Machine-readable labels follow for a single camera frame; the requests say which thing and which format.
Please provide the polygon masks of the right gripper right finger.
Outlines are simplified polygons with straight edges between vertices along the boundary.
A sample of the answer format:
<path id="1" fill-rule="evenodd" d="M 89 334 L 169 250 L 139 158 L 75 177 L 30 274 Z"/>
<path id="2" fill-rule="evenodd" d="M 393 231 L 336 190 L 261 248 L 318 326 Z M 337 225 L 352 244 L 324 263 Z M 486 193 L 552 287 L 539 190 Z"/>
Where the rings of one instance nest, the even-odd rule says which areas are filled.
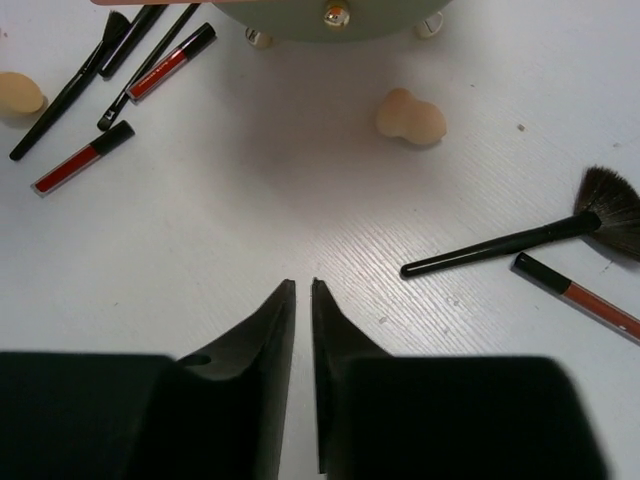
<path id="1" fill-rule="evenodd" d="M 311 287 L 328 479 L 606 479 L 570 378 L 540 356 L 394 356 Z"/>

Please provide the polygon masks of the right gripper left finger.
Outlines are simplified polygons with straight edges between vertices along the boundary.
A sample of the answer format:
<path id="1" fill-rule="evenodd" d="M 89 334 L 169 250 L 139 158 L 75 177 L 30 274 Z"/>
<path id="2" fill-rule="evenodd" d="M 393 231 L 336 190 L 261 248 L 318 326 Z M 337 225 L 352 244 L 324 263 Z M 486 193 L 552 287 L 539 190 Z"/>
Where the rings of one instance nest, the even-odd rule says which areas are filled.
<path id="1" fill-rule="evenodd" d="M 274 479 L 296 287 L 180 359 L 5 352 L 5 479 Z"/>

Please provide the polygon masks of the gourd sponge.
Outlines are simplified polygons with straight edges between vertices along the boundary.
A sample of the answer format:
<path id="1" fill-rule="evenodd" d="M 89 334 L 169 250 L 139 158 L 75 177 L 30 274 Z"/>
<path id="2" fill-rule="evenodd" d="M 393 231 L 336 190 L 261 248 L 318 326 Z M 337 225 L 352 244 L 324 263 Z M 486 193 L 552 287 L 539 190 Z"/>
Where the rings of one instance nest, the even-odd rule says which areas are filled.
<path id="1" fill-rule="evenodd" d="M 387 138 L 403 139 L 418 146 L 436 144 L 447 134 L 442 111 L 404 88 L 393 89 L 385 96 L 377 110 L 375 125 Z"/>

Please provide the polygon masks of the teardrop beige makeup sponge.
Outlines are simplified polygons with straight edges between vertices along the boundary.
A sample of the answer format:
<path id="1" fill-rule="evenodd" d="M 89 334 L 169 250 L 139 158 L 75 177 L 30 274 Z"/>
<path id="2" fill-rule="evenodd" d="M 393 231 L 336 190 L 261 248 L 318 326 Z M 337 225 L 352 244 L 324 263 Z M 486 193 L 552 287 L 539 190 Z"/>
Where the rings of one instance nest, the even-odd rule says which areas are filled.
<path id="1" fill-rule="evenodd" d="M 30 77 L 17 72 L 2 72 L 0 81 L 2 118 L 33 115 L 45 105 L 45 95 Z"/>

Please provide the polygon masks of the orange top drawer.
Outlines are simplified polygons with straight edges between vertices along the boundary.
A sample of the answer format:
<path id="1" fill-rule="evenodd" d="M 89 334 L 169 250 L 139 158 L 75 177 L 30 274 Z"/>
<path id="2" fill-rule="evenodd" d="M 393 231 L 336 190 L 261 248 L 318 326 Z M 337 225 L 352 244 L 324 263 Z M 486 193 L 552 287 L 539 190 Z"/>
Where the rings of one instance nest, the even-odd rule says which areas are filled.
<path id="1" fill-rule="evenodd" d="M 187 3 L 211 3 L 212 0 L 91 0 L 98 6 L 173 5 Z"/>

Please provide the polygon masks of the black fan makeup brush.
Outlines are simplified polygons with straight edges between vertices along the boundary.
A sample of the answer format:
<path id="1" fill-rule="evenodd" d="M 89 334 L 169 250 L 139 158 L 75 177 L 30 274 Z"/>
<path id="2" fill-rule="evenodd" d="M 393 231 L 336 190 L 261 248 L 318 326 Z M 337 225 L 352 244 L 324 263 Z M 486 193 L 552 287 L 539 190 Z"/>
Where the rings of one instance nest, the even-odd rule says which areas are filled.
<path id="1" fill-rule="evenodd" d="M 616 171 L 600 166 L 586 169 L 569 217 L 405 264 L 400 276 L 413 279 L 578 237 L 589 237 L 628 259 L 639 260 L 639 194 Z"/>

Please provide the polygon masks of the black round-head makeup brush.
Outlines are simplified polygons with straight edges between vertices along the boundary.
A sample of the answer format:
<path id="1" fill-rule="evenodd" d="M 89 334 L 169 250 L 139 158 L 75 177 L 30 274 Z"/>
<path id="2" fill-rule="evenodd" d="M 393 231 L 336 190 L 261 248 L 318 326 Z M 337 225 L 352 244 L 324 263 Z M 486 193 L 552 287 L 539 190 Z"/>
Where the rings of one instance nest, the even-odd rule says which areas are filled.
<path id="1" fill-rule="evenodd" d="M 167 5 L 146 5 L 140 9 L 123 40 L 101 68 L 99 75 L 104 80 L 109 80 L 114 76 L 167 8 Z"/>

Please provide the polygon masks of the black small makeup brush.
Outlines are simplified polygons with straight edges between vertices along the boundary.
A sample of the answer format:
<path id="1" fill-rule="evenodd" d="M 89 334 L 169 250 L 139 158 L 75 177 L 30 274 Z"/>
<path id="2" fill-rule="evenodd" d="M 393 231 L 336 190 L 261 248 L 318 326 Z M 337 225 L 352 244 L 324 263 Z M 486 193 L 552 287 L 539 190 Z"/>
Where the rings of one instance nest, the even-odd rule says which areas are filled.
<path id="1" fill-rule="evenodd" d="M 131 22 L 124 14 L 114 10 L 109 12 L 101 40 L 36 123 L 10 152 L 11 160 L 21 160 L 78 100 L 110 55 L 120 45 L 130 26 Z"/>

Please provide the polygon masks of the brown lip gloss right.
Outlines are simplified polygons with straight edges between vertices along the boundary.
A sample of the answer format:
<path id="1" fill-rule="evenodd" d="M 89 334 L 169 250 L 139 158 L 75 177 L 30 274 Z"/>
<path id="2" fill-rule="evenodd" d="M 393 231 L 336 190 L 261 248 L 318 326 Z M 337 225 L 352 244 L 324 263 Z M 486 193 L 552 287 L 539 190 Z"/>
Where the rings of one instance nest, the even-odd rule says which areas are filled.
<path id="1" fill-rule="evenodd" d="M 532 284 L 584 312 L 606 328 L 639 344 L 639 319 L 560 274 L 530 255 L 519 253 L 511 270 Z"/>

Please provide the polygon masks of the red lip gloss lower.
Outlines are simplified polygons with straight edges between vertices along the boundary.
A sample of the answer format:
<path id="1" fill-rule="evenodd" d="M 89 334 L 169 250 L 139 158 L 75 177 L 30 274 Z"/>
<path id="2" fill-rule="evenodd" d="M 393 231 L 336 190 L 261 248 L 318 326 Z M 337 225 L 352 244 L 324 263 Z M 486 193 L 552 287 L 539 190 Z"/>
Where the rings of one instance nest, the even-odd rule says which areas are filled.
<path id="1" fill-rule="evenodd" d="M 35 181 L 31 189 L 41 198 L 48 196 L 134 135 L 127 121 L 117 123 Z"/>

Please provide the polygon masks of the red lip gloss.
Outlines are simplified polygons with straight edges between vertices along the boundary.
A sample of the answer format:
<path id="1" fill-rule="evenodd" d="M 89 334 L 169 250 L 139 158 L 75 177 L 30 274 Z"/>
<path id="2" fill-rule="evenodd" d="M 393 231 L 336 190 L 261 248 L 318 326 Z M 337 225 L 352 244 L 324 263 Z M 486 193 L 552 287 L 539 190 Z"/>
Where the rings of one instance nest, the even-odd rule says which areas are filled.
<path id="1" fill-rule="evenodd" d="M 205 22 L 127 89 L 126 93 L 129 99 L 133 103 L 143 100 L 216 39 L 215 29 L 208 22 Z"/>
<path id="2" fill-rule="evenodd" d="M 117 123 L 35 181 L 31 189 L 41 198 L 48 196 L 134 135 L 127 121 Z"/>

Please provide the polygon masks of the thin black liner brush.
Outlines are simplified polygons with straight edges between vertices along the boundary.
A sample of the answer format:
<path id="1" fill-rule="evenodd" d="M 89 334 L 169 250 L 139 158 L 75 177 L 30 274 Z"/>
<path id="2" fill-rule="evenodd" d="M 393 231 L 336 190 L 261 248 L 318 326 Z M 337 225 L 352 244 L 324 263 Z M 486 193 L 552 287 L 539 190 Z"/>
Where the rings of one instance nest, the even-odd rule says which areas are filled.
<path id="1" fill-rule="evenodd" d="M 129 102 L 129 97 L 126 93 L 127 89 L 141 79 L 146 73 L 153 68 L 156 63 L 165 54 L 167 48 L 171 45 L 175 37 L 180 33 L 182 28 L 191 19 L 194 13 L 199 8 L 200 4 L 191 3 L 181 13 L 178 19 L 167 30 L 164 36 L 159 40 L 157 45 L 151 50 L 146 59 L 141 63 L 138 69 L 134 72 L 129 81 L 123 86 L 121 92 L 116 96 L 111 105 L 106 109 L 101 118 L 97 122 L 97 128 L 105 132 L 109 130 L 117 117 L 120 115 L 126 104 Z"/>

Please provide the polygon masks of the red lip gloss centre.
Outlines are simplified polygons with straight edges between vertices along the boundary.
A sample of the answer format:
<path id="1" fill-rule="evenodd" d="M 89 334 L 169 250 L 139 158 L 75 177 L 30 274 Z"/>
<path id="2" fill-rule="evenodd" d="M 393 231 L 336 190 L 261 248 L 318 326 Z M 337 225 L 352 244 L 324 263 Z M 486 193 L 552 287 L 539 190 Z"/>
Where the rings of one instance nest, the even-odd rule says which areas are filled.
<path id="1" fill-rule="evenodd" d="M 208 22 L 205 22 L 127 89 L 126 93 L 129 99 L 133 103 L 143 100 L 216 39 L 215 29 Z"/>

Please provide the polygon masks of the white cylindrical drawer organizer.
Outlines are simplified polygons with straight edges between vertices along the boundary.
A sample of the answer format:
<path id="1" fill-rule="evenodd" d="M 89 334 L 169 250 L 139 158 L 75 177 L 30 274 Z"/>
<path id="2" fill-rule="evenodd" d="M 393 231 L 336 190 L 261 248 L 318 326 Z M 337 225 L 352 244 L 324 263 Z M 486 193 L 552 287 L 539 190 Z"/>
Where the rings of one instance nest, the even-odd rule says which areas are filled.
<path id="1" fill-rule="evenodd" d="M 257 49 L 274 40 L 303 43 L 367 41 L 414 28 L 420 38 L 438 32 L 449 0 L 216 1 L 225 15 L 245 27 Z"/>

